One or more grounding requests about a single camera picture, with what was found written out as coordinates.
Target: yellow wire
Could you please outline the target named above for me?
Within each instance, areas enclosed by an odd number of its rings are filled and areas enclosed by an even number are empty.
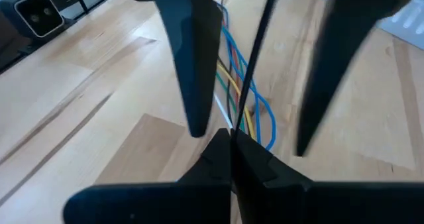
[[[226,69],[224,68],[224,66],[220,62],[218,62],[218,68],[222,71],[222,73],[224,73],[224,75],[231,82],[231,84],[235,88],[238,96],[241,96],[241,91],[240,91],[239,87],[237,87],[236,81],[234,81],[234,79],[226,71]],[[255,135],[254,128],[253,128],[252,119],[250,118],[250,113],[249,113],[249,110],[246,108],[246,106],[244,106],[244,116],[246,117],[246,120],[247,120],[247,126],[248,126],[249,131],[250,131],[250,136],[252,137],[252,139],[254,139],[256,141],[256,135]]]

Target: wire bundle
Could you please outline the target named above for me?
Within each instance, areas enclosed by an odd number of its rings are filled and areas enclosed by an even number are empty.
[[[230,123],[232,123],[231,113],[230,113],[230,110],[229,110],[229,103],[231,103],[231,106],[233,107],[234,111],[236,111],[237,108],[243,109],[244,110],[244,117],[246,118],[246,122],[248,124],[248,133],[250,133],[251,137],[254,140],[256,140],[259,144],[261,144],[260,109],[259,109],[259,101],[261,101],[264,104],[266,110],[269,112],[270,118],[271,118],[271,124],[272,124],[271,140],[266,146],[266,149],[270,150],[272,148],[272,146],[274,145],[275,140],[276,140],[276,120],[275,120],[275,116],[274,116],[268,102],[257,92],[256,84],[254,83],[254,80],[252,80],[252,83],[251,83],[251,86],[249,86],[249,89],[253,92],[253,94],[255,96],[256,136],[255,136],[255,131],[254,131],[254,128],[253,128],[253,125],[252,125],[252,121],[251,121],[250,113],[249,113],[248,109],[245,106],[244,107],[237,107],[238,97],[241,96],[242,92],[240,91],[239,84],[235,81],[235,79],[232,78],[231,70],[232,70],[232,68],[234,68],[234,70],[237,74],[237,79],[244,81],[245,74],[244,74],[243,66],[245,66],[247,68],[248,63],[244,59],[240,50],[237,48],[237,45],[236,45],[233,37],[231,36],[231,34],[229,32],[229,14],[228,14],[228,10],[222,5],[223,1],[224,0],[221,0],[221,4],[220,3],[217,3],[217,4],[221,8],[221,10],[224,14],[222,32],[223,32],[224,37],[226,38],[227,53],[228,53],[229,60],[230,60],[230,69],[228,70],[225,67],[224,63],[222,62],[222,60],[220,58],[219,58],[219,63],[218,63],[218,69],[228,78],[227,87],[225,87],[225,83],[224,83],[223,79],[220,77],[218,72],[217,72],[217,79],[219,80],[219,83],[221,84],[221,86],[223,86],[223,88],[227,90],[227,109],[228,109],[227,113],[228,113],[228,115],[224,115],[224,116],[226,116],[225,119],[227,120],[227,122],[229,121]],[[234,99],[232,98],[230,91],[229,91],[229,85],[230,84],[233,85],[233,87],[236,91],[236,96],[235,96],[236,101],[235,102],[234,102]],[[222,108],[221,102],[217,99],[216,96],[215,96],[215,99],[217,100],[217,103],[220,106],[220,108]],[[244,129],[244,119],[243,119],[243,117],[241,118],[240,128],[243,132],[246,132],[245,129]]]

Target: blue wire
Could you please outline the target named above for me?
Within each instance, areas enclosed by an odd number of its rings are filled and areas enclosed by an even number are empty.
[[[227,28],[223,27],[222,31],[224,32],[224,35],[227,37],[227,40],[234,47],[237,55],[241,58],[243,64],[244,65],[247,65],[248,63],[243,58],[243,55],[241,54],[240,50],[237,48],[237,45],[236,45],[234,39],[232,38],[231,34],[229,34]],[[244,76],[236,68],[233,58],[230,58],[230,63],[233,66],[234,70],[236,71],[237,75],[241,78],[241,80],[244,81]],[[261,100],[261,102],[263,102],[263,104],[265,105],[265,108],[267,109],[268,113],[270,114],[271,124],[272,124],[271,141],[266,146],[266,149],[267,150],[270,150],[272,148],[272,146],[274,145],[275,140],[276,140],[276,118],[275,118],[275,116],[274,116],[274,114],[273,114],[273,112],[271,110],[270,104],[268,104],[268,102],[257,92],[256,86],[253,84],[253,82],[252,82],[252,87],[249,87],[249,88],[253,91],[253,93],[255,94],[255,96],[257,96]]]
[[[218,7],[221,8],[222,11],[224,11],[225,14],[225,20],[226,20],[226,29],[229,29],[229,25],[230,25],[230,19],[229,19],[229,13],[227,8],[225,8],[222,4],[218,3]],[[228,53],[228,57],[230,58],[230,60],[232,61],[232,63],[234,63],[234,59],[233,59],[233,55],[231,54],[231,43],[227,38],[227,53]],[[244,79],[244,71],[243,71],[243,66],[240,66],[241,70],[242,70],[242,80]],[[254,83],[254,80],[252,80],[252,85],[253,88],[256,89],[256,84]],[[260,110],[259,110],[259,97],[255,94],[254,96],[254,102],[255,102],[255,121],[256,121],[256,139],[258,141],[258,144],[261,144],[261,135],[260,135]]]

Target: wood grain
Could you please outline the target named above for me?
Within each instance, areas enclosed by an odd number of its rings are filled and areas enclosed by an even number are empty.
[[[225,4],[246,59],[264,2]],[[423,181],[424,51],[379,29],[357,54],[309,155],[293,156],[324,5],[276,5],[254,75],[277,120],[272,152],[315,180]],[[227,126],[213,106],[207,134],[190,137],[160,15],[153,3],[131,0],[108,0],[1,74],[0,96],[0,223],[59,223],[66,200],[94,183],[177,180]],[[264,144],[270,129],[261,113]],[[240,223],[235,197],[232,212]]]

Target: white wire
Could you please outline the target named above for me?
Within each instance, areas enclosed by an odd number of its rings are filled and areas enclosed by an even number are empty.
[[[233,128],[233,124],[231,123],[230,119],[228,118],[228,114],[227,114],[227,112],[225,112],[225,109],[224,109],[224,107],[223,107],[223,104],[221,103],[221,101],[219,101],[219,98],[218,98],[218,96],[217,96],[217,94],[216,94],[216,93],[214,93],[214,94],[213,94],[213,98],[215,98],[215,101],[217,102],[218,107],[219,107],[219,109],[221,110],[221,113],[223,114],[224,119],[225,119],[225,121],[226,121],[226,122],[227,122],[227,124],[228,124],[228,127],[229,127],[230,129],[232,129],[232,128]]]

